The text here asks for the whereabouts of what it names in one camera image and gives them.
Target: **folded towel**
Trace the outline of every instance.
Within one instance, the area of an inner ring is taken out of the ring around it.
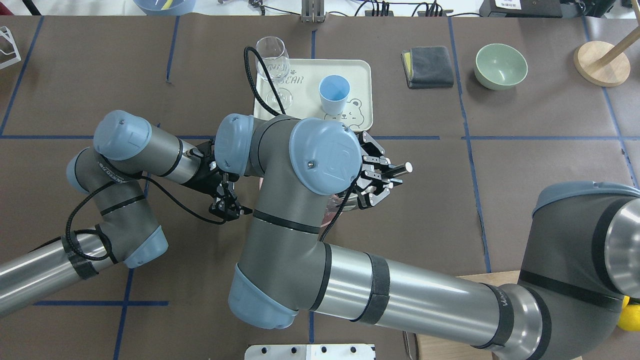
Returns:
[[[402,52],[406,83],[412,89],[450,88],[453,70],[444,46],[414,47]]]

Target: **metal plate with holes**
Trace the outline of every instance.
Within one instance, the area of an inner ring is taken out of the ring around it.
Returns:
[[[375,360],[376,347],[368,344],[252,345],[244,360]]]

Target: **black box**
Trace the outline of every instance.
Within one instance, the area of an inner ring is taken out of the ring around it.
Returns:
[[[562,17],[560,0],[484,0],[484,17]]]

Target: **wine glass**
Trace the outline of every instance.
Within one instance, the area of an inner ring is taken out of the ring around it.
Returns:
[[[287,89],[280,87],[280,84],[284,81],[287,75],[289,75],[289,69],[291,68],[291,64],[289,63],[289,54],[287,53],[287,49],[284,47],[284,42],[278,37],[264,37],[258,40],[257,44],[255,44],[255,49],[260,54],[260,57],[262,57],[262,61],[264,61],[264,64],[269,71],[269,76],[271,77],[273,86],[276,88],[278,97],[282,102],[282,107],[285,109],[290,107],[293,102],[293,95],[291,95],[291,92]],[[264,81],[267,81],[267,75],[264,73],[262,65],[260,65],[258,60],[256,60],[255,66],[258,69],[258,75]],[[276,100],[273,91],[269,92],[266,100],[269,106],[279,109],[280,106],[278,105],[278,101]]]

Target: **table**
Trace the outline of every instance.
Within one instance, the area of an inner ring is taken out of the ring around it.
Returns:
[[[379,206],[345,213],[327,241],[451,275],[517,270],[539,192],[589,179],[637,186],[640,69],[618,88],[588,83],[573,68],[588,39],[617,42],[634,20],[418,19],[330,15],[299,18],[0,17],[24,61],[0,71],[0,263],[63,232],[83,198],[65,166],[91,145],[97,123],[123,109],[191,142],[215,134],[229,113],[251,113],[242,50],[281,37],[295,58],[354,58],[371,65],[376,136],[414,173]],[[507,92],[472,75],[477,50],[516,47],[528,78]],[[402,50],[444,45],[453,88],[409,90]],[[627,52],[637,63],[640,49]],[[205,213],[210,200],[166,187]],[[301,311],[281,331],[247,325],[227,293],[250,219],[201,223],[153,187],[148,199],[170,243],[135,270],[114,266],[0,319],[2,359],[241,359],[251,344],[374,343],[378,359],[402,359],[401,332]],[[237,184],[243,204],[257,180]],[[91,206],[74,228],[99,221]],[[638,333],[616,330],[585,360],[635,359]]]

